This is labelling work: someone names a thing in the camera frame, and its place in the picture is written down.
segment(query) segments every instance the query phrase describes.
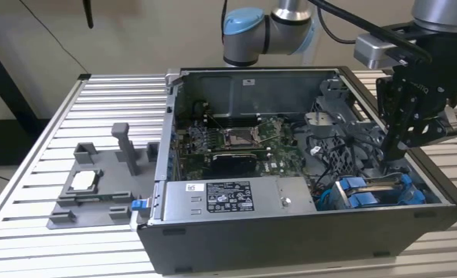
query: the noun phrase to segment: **black stand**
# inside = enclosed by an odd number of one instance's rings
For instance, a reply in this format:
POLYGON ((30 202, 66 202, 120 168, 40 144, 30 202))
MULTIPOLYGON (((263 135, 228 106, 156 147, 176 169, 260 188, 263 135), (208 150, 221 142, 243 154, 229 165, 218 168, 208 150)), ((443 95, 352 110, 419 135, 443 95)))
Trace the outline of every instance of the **black stand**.
POLYGON ((0 62, 0 98, 17 120, 0 120, 0 165, 22 163, 49 120, 40 120, 0 62))

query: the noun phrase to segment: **black pole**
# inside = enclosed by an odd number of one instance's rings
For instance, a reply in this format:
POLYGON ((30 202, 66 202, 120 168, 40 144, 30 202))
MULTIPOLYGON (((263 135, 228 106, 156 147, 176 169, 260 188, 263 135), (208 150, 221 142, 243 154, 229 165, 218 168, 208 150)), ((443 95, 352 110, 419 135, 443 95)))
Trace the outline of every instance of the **black pole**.
POLYGON ((5 101, 9 109, 13 111, 18 122, 33 138, 38 138, 44 131, 44 125, 32 110, 25 96, 22 95, 18 86, 0 62, 0 98, 5 101))
POLYGON ((93 21, 92 0, 82 0, 84 11, 86 13, 88 26, 90 29, 96 26, 93 21))

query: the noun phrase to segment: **aluminum extrusion table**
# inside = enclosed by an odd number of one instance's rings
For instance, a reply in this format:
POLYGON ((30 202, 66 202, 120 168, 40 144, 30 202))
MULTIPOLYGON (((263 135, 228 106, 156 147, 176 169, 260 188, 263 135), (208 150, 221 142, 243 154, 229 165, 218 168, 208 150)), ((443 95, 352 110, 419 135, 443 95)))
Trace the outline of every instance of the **aluminum extrusion table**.
MULTIPOLYGON (((381 71, 357 71, 372 90, 381 71)), ((148 277, 149 256, 129 225, 49 230, 48 217, 74 164, 78 142, 118 149, 114 122, 129 122, 137 147, 160 141, 164 75, 93 75, 78 81, 0 195, 0 277, 148 277)), ((424 148, 457 186, 457 139, 424 148)), ((428 233, 396 258, 329 262, 185 276, 317 278, 457 277, 457 223, 428 233)))

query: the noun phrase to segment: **power supply label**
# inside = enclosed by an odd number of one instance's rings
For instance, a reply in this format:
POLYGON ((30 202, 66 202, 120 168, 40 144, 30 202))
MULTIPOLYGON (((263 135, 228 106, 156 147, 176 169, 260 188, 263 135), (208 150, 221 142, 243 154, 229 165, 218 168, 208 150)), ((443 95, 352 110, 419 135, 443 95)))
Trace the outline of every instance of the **power supply label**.
POLYGON ((208 211, 229 213, 255 210, 249 181, 210 182, 206 184, 208 211))

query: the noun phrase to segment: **white wall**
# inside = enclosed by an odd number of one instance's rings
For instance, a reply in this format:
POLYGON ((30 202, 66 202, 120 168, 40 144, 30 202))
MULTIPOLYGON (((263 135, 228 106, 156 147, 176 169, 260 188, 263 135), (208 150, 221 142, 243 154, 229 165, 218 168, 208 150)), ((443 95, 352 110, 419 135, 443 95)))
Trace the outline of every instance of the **white wall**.
MULTIPOLYGON (((224 0, 94 0, 94 29, 81 0, 25 0, 68 50, 93 74, 162 73, 176 67, 224 66, 220 16, 224 0)), ((413 0, 332 1, 377 24, 409 19, 413 0)), ((229 0, 229 10, 265 8, 277 0, 229 0)), ((344 38, 361 31, 333 16, 344 38)), ((353 47, 321 36, 317 65, 349 65, 353 47)), ((84 70, 17 0, 0 0, 0 60, 37 114, 52 117, 84 70)), ((301 65, 303 57, 261 56, 261 66, 301 65)), ((0 118, 10 118, 0 102, 0 118)))

